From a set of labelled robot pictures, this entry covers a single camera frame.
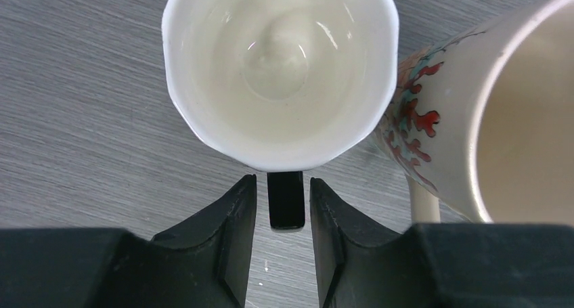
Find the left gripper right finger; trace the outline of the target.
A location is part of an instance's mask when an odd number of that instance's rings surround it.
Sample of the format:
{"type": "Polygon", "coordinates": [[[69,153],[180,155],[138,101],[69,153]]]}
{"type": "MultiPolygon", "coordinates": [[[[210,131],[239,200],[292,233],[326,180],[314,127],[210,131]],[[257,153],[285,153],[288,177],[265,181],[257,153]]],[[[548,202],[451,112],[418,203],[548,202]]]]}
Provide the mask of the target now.
{"type": "Polygon", "coordinates": [[[395,232],[310,181],[321,307],[572,307],[573,228],[416,223],[395,232]]]}

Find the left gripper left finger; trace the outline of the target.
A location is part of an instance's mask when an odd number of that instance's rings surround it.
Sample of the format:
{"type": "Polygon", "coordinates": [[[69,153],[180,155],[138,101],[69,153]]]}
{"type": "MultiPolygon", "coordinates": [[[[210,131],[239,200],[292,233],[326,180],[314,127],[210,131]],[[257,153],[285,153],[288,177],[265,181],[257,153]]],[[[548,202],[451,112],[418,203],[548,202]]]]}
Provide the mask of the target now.
{"type": "Polygon", "coordinates": [[[115,227],[1,230],[2,307],[243,307],[257,179],[151,240],[115,227]]]}

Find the sea pattern beige mug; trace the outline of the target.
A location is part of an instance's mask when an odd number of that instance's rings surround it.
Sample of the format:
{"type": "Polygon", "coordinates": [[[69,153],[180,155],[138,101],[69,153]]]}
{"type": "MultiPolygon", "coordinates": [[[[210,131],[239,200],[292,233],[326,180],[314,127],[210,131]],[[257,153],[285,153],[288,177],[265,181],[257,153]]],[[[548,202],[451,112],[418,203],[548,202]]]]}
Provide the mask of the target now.
{"type": "Polygon", "coordinates": [[[541,0],[399,65],[374,130],[413,222],[573,224],[573,0],[541,0]]]}

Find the black mug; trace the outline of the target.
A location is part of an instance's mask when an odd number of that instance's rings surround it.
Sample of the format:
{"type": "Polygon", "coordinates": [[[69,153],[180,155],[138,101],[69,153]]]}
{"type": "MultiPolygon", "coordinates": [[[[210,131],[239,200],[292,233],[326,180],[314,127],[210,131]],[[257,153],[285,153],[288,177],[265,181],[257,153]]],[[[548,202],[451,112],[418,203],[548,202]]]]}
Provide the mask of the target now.
{"type": "Polygon", "coordinates": [[[208,147],[267,175],[270,225],[305,224],[303,173],[364,140],[397,82],[393,0],[168,0],[167,89],[208,147]]]}

